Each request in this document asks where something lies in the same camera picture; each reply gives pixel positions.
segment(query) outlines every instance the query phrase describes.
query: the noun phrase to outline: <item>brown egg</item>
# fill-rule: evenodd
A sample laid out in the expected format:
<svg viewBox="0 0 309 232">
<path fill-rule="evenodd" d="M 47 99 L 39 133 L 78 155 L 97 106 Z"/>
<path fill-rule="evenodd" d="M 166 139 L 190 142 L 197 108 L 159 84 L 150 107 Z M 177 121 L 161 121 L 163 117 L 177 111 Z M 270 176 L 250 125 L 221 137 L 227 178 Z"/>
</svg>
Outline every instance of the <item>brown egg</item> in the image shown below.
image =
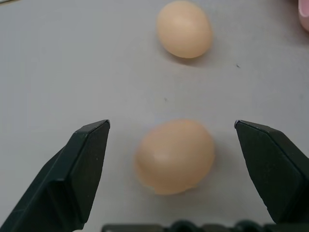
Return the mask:
<svg viewBox="0 0 309 232">
<path fill-rule="evenodd" d="M 174 1 L 161 10 L 157 35 L 167 51 L 182 58 L 201 56 L 212 44 L 212 30 L 206 14 L 189 1 Z"/>
<path fill-rule="evenodd" d="M 213 160 L 214 144 L 207 130 L 182 119 L 151 130 L 140 144 L 134 166 L 143 185 L 168 195 L 195 187 Z"/>
</svg>

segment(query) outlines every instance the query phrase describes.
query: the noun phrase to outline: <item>pink object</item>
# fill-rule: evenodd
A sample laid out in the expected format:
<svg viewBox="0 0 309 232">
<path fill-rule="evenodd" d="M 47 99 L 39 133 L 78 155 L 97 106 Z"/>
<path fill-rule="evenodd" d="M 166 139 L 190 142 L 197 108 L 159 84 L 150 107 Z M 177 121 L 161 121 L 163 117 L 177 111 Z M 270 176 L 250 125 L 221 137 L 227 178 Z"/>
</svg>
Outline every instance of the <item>pink object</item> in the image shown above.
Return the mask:
<svg viewBox="0 0 309 232">
<path fill-rule="evenodd" d="M 301 25 L 309 31 L 309 0 L 298 0 L 298 12 Z"/>
</svg>

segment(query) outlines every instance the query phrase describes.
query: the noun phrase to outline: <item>eggshell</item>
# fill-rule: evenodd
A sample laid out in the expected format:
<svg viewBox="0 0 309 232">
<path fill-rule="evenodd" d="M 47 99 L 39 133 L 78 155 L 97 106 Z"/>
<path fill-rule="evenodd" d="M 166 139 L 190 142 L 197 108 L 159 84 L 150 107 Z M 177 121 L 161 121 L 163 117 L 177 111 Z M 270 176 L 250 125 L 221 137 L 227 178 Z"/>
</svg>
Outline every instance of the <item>eggshell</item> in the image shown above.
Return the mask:
<svg viewBox="0 0 309 232">
<path fill-rule="evenodd" d="M 189 1 L 174 1 L 161 10 L 157 35 L 167 51 L 182 58 L 201 56 L 212 44 L 212 29 L 206 14 Z"/>
<path fill-rule="evenodd" d="M 135 155 L 138 179 L 156 194 L 175 194 L 195 187 L 214 161 L 207 130 L 188 119 L 173 120 L 151 130 Z"/>
</svg>

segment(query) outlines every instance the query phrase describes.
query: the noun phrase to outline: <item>black plastic part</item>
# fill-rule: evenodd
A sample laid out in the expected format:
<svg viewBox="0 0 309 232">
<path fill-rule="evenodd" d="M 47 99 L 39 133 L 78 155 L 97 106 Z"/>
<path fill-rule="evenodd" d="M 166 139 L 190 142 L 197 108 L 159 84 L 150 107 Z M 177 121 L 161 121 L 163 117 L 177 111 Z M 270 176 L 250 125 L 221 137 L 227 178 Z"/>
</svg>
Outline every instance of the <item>black plastic part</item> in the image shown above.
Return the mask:
<svg viewBox="0 0 309 232">
<path fill-rule="evenodd" d="M 189 221 L 178 221 L 170 228 L 159 225 L 106 225 L 101 232 L 309 232 L 309 224 L 280 224 L 259 226 L 252 221 L 241 221 L 234 228 L 206 224 L 196 227 Z"/>
<path fill-rule="evenodd" d="M 165 232 L 159 225 L 105 225 L 102 232 Z"/>
<path fill-rule="evenodd" d="M 264 232 L 264 230 L 255 222 L 246 220 L 237 223 L 233 232 Z"/>
<path fill-rule="evenodd" d="M 0 232 L 71 232 L 88 221 L 110 123 L 89 124 L 40 170 Z"/>
<path fill-rule="evenodd" d="M 308 232 L 309 224 L 266 225 L 265 232 Z"/>
<path fill-rule="evenodd" d="M 168 232 L 201 232 L 201 229 L 195 226 L 190 221 L 175 222 L 168 230 Z"/>
<path fill-rule="evenodd" d="M 237 121 L 250 177 L 276 223 L 309 222 L 309 159 L 281 132 Z"/>
</svg>

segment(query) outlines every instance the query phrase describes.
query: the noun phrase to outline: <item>gray surface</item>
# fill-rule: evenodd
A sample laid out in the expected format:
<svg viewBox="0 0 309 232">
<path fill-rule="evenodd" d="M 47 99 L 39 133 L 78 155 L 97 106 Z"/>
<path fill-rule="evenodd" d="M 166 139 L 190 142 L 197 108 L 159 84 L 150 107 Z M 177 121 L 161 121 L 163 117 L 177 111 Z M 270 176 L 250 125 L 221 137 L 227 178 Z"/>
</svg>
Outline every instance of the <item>gray surface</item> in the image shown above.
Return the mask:
<svg viewBox="0 0 309 232">
<path fill-rule="evenodd" d="M 156 41 L 156 15 L 167 2 L 0 6 L 0 223 L 70 135 L 101 119 L 112 127 L 85 232 L 108 222 L 271 221 L 233 124 L 275 127 L 309 154 L 309 35 L 298 24 L 297 2 L 196 1 L 215 40 L 193 62 L 174 59 Z M 181 117 L 209 129 L 217 159 L 199 188 L 155 196 L 136 181 L 132 155 L 148 129 Z"/>
</svg>

